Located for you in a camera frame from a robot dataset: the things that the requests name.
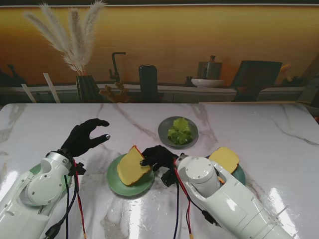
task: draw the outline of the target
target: faucet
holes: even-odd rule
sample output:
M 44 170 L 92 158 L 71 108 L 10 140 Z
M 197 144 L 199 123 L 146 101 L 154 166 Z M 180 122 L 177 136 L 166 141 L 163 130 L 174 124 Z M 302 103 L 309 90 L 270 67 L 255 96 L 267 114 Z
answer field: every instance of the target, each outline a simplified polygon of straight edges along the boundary
M 120 75 L 119 75 L 119 72 L 118 72 L 118 68 L 116 67 L 116 61 L 115 61 L 115 55 L 126 55 L 126 52 L 113 52 L 112 53 L 112 60 L 113 60 L 113 66 L 114 66 L 114 75 L 112 73 L 112 70 L 110 69 L 110 78 L 112 80 L 115 80 L 115 82 L 119 82 L 120 81 Z

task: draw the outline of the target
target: robotic arm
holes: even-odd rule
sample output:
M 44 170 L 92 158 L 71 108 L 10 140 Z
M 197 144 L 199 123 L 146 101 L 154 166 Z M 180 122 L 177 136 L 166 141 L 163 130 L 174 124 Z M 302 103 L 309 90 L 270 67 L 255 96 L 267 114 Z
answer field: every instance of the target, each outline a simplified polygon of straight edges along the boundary
M 62 195 L 64 175 L 70 161 L 50 152 L 41 160 L 38 174 L 25 172 L 14 182 L 0 202 L 0 232 L 4 238 L 37 239 Z
M 204 209 L 205 218 L 238 239 L 292 239 L 255 195 L 216 162 L 204 157 L 178 157 L 160 145 L 146 149 L 143 156 L 145 160 L 141 165 L 151 165 L 154 171 L 161 166 L 169 168 L 162 177 L 168 187 L 176 182 L 173 168 L 177 167 L 180 183 L 192 200 Z
M 104 120 L 90 119 L 75 126 L 61 150 L 50 152 L 41 160 L 39 173 L 28 171 L 18 177 L 0 202 L 0 232 L 3 238 L 38 239 L 41 236 L 61 198 L 64 176 L 69 173 L 74 175 L 75 171 L 79 172 L 80 169 L 84 170 L 81 168 L 83 165 L 75 165 L 73 157 L 80 156 L 108 140 L 108 134 L 94 139 L 89 137 L 97 126 L 108 125 Z M 46 239 L 53 239 L 58 234 L 64 218 L 46 232 Z

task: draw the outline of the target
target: red wire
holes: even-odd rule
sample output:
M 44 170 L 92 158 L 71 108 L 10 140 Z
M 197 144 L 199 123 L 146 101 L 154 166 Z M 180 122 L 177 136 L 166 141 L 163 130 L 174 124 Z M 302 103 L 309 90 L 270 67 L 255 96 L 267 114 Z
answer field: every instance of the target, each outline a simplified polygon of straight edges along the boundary
M 179 177 L 179 174 L 178 174 L 178 171 L 177 171 L 177 168 L 176 168 L 176 159 L 174 160 L 174 171 L 175 171 L 175 174 L 177 176 L 177 179 L 179 181 L 179 184 L 184 192 L 184 194 L 187 196 L 187 199 L 188 199 L 188 207 L 187 207 L 187 211 L 186 211 L 186 216 L 188 218 L 188 231 L 189 231 L 189 234 L 191 234 L 191 227 L 190 227 L 190 217 L 189 217 L 189 212 L 190 212 L 190 199 L 189 199 L 189 195 L 188 195 L 188 192 L 186 191 L 185 187 L 184 187 L 184 184 L 182 182 L 182 180 L 180 179 Z
M 77 181 L 79 182 L 78 172 L 75 172 L 75 175 L 76 175 Z M 84 236 L 84 239 L 86 239 L 86 233 L 85 233 L 85 227 L 84 227 L 84 216 L 83 216 L 83 210 L 82 210 L 82 202 L 81 202 L 81 199 L 80 199 L 79 192 L 78 192 L 78 203 L 79 203 L 79 210 L 80 210 L 80 213 L 81 213 L 83 236 Z

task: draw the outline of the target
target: green plate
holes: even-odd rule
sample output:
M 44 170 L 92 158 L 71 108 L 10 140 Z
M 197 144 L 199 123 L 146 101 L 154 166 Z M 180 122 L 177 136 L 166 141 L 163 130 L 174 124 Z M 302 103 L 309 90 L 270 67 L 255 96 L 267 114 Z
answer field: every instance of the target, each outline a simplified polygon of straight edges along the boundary
M 34 166 L 33 168 L 31 168 L 29 171 L 33 174 L 38 174 L 41 170 L 41 164 L 38 164 L 36 166 Z M 68 185 L 70 186 L 71 184 L 71 177 L 66 176 L 66 180 L 68 182 Z M 64 182 L 64 176 L 61 177 L 61 182 L 62 182 L 62 191 L 64 191 L 66 189 L 65 186 L 65 182 Z
M 141 194 L 142 192 L 146 191 L 152 186 L 154 181 L 154 173 L 153 171 L 148 172 L 145 174 L 136 184 L 131 187 L 126 186 L 123 184 L 119 178 L 117 172 L 117 166 L 120 163 L 121 159 L 126 154 L 123 154 L 112 161 L 110 164 L 106 178 L 108 180 L 108 184 L 111 190 L 121 196 L 136 196 Z
M 178 144 L 174 144 L 168 138 L 168 135 L 167 135 L 168 130 L 173 126 L 174 120 L 178 119 L 178 118 L 184 118 L 185 120 L 188 121 L 188 126 L 189 126 L 189 129 L 191 131 L 192 138 L 193 138 L 193 140 L 190 143 L 178 145 Z M 163 144 L 165 144 L 166 146 L 169 146 L 171 148 L 175 148 L 175 149 L 189 148 L 189 147 L 192 147 L 193 145 L 195 145 L 197 140 L 198 140 L 198 129 L 197 129 L 195 123 L 193 121 L 191 121 L 190 119 L 187 119 L 187 118 L 181 117 L 181 116 L 173 116 L 173 117 L 169 117 L 169 118 L 164 119 L 159 124 L 159 138 Z
M 245 177 L 245 173 L 242 167 L 240 167 L 240 165 L 238 165 L 238 167 L 236 168 L 235 172 L 232 173 L 232 175 L 242 184 L 246 185 L 246 177 Z

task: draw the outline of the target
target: bread slice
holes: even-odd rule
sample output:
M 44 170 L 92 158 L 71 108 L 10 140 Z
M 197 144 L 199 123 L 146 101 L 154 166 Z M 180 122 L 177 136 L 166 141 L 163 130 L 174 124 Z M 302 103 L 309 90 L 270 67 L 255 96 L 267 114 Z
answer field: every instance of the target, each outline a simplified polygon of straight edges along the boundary
M 126 186 L 133 186 L 144 174 L 150 171 L 150 166 L 140 166 L 143 159 L 144 157 L 135 145 L 121 159 L 117 166 L 117 172 L 120 180 Z
M 226 147 L 221 147 L 213 152 L 209 159 L 218 163 L 229 173 L 233 173 L 239 164 L 239 157 Z

